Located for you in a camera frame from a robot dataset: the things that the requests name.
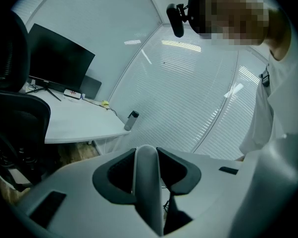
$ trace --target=black slot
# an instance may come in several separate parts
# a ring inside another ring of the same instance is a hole
[[[223,172],[226,172],[226,173],[229,173],[229,174],[232,174],[232,175],[236,175],[237,172],[238,172],[238,169],[232,169],[232,168],[228,168],[228,167],[221,167],[219,169],[219,171],[223,171]]]
[[[160,147],[159,154],[160,173],[165,185],[172,195],[189,194],[201,178],[199,168]]]
[[[30,219],[43,228],[47,228],[52,217],[65,199],[65,196],[65,194],[60,192],[51,192],[30,215]]]
[[[92,181],[98,193],[114,204],[135,204],[131,194],[136,149],[104,163],[93,173]]]
[[[174,196],[170,196],[168,215],[163,229],[163,234],[167,235],[185,226],[193,219],[183,211],[179,211]]]

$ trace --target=person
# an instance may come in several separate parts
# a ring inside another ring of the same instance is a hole
[[[244,156],[285,133],[298,133],[298,35],[281,8],[259,0],[200,0],[200,22],[233,45],[268,45],[264,80],[257,87]]]

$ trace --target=black monitor screen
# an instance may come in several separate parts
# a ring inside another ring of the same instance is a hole
[[[80,88],[94,54],[37,24],[31,28],[28,40],[30,77]]]

